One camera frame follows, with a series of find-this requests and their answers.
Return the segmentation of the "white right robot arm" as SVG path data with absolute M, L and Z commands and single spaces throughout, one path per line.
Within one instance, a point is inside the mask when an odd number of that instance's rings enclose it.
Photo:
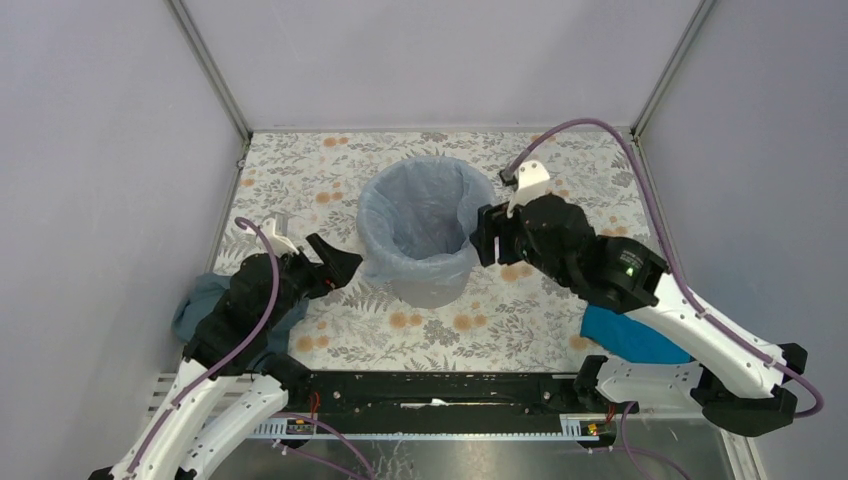
M 521 206 L 486 205 L 477 218 L 470 241 L 483 266 L 527 263 L 590 306 L 645 325 L 688 354 L 689 361 L 677 365 L 587 358 L 573 386 L 583 410 L 635 403 L 663 413 L 697 413 L 745 437 L 796 419 L 798 400 L 786 383 L 802 373 L 806 351 L 757 340 L 709 313 L 644 244 L 597 234 L 579 206 L 552 194 Z

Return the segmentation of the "grey plastic trash bin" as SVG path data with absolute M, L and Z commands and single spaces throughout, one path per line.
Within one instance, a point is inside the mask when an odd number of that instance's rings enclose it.
M 414 308 L 435 309 L 456 301 L 465 291 L 471 268 L 417 272 L 389 281 L 395 295 Z

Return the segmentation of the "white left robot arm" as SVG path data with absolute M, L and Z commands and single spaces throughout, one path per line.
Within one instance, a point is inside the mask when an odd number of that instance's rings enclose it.
M 310 385 L 280 353 L 266 360 L 248 390 L 223 413 L 212 411 L 268 345 L 267 332 L 307 300 L 346 286 L 362 262 L 319 235 L 307 241 L 312 262 L 285 237 L 256 233 L 266 251 L 242 261 L 229 288 L 195 328 L 171 389 L 141 437 L 93 479 L 207 479 L 272 414 L 296 411 Z

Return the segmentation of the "light blue plastic trash bag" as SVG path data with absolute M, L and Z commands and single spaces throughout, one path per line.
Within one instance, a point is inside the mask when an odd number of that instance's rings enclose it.
M 478 209 L 495 200 L 491 180 L 457 158 L 419 156 L 386 167 L 358 199 L 363 277 L 376 284 L 463 283 L 479 263 L 469 240 Z

